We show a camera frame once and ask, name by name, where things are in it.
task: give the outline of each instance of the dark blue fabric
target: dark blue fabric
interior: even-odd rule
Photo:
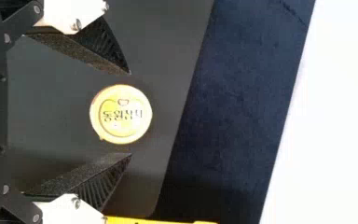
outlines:
[[[259,222],[313,0],[216,0],[154,218]]]

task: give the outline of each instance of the yellow label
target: yellow label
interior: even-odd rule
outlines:
[[[100,91],[89,111],[92,127],[100,137],[114,144],[128,144],[141,138],[152,119],[146,96],[127,85]]]
[[[164,222],[164,221],[144,220],[144,219],[127,218],[127,217],[108,217],[107,224],[189,224],[189,223]],[[194,224],[216,224],[216,223],[197,221]]]

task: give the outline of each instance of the black textured guide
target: black textured guide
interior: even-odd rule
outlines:
[[[129,153],[111,153],[96,162],[51,179],[26,192],[28,196],[54,199],[74,193],[95,209],[103,210],[131,159]]]
[[[103,17],[76,35],[64,35],[53,29],[34,30],[27,35],[52,49],[109,74],[127,75],[130,73],[124,54]]]

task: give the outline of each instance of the white backdrop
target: white backdrop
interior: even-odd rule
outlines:
[[[316,1],[261,223],[358,223],[358,0]]]

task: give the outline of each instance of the canned food lid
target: canned food lid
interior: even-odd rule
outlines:
[[[92,128],[101,139],[129,144],[141,138],[150,126],[153,113],[147,97],[128,85],[100,91],[89,109]]]

